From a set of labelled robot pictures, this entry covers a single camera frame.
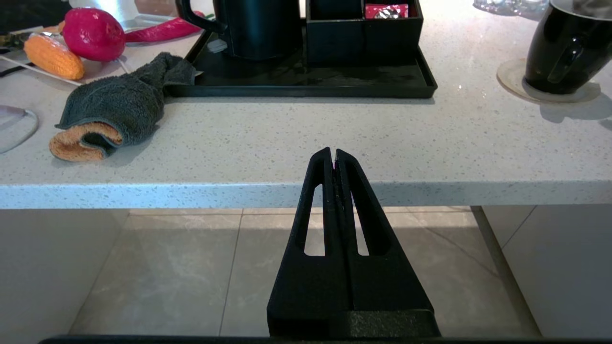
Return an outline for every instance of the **black organizer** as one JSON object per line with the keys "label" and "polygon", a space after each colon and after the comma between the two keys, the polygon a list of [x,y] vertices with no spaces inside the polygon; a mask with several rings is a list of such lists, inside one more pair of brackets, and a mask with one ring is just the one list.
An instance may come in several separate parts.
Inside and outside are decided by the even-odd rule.
{"label": "black organizer", "polygon": [[185,59],[202,72],[194,86],[166,87],[174,97],[431,98],[438,88],[419,48],[423,15],[418,0],[409,18],[366,20],[362,0],[309,0],[303,47],[266,61],[212,53],[218,39],[204,32]]}
{"label": "black organizer", "polygon": [[367,0],[408,4],[408,18],[365,19],[363,0],[306,2],[307,58],[311,66],[401,64],[419,48],[423,14],[418,0]]}

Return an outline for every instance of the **corn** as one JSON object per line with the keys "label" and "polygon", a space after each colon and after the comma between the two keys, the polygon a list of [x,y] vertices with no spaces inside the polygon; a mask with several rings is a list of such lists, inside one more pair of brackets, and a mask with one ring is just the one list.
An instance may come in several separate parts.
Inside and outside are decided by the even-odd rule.
{"label": "corn", "polygon": [[34,34],[26,41],[23,50],[32,63],[53,75],[78,80],[85,74],[81,58],[51,37]]}

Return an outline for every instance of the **black tray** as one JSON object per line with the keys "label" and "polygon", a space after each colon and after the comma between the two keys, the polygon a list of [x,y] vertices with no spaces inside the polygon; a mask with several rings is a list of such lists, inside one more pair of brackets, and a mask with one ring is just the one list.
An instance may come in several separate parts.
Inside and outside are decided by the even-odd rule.
{"label": "black tray", "polygon": [[420,49],[402,65],[308,67],[304,48],[286,58],[248,61],[206,48],[204,32],[185,59],[197,71],[194,86],[171,85],[173,97],[378,97],[431,98],[438,84]]}

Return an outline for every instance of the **coaster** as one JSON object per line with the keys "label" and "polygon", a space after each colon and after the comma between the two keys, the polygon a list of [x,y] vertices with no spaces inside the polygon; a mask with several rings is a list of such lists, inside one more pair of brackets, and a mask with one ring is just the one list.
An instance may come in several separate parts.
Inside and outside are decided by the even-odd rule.
{"label": "coaster", "polygon": [[504,62],[498,68],[497,78],[499,84],[506,91],[536,104],[583,103],[590,102],[601,94],[602,89],[598,83],[586,83],[573,94],[550,94],[538,91],[525,82],[525,59]]}

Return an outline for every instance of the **black box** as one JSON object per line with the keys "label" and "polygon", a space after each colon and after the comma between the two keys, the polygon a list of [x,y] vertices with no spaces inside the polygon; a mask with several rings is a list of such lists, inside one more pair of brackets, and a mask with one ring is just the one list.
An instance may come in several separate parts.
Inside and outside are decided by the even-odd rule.
{"label": "black box", "polygon": [[[365,3],[406,4],[408,18],[365,19]],[[423,13],[419,0],[307,0],[309,65],[392,65],[419,47]]]}

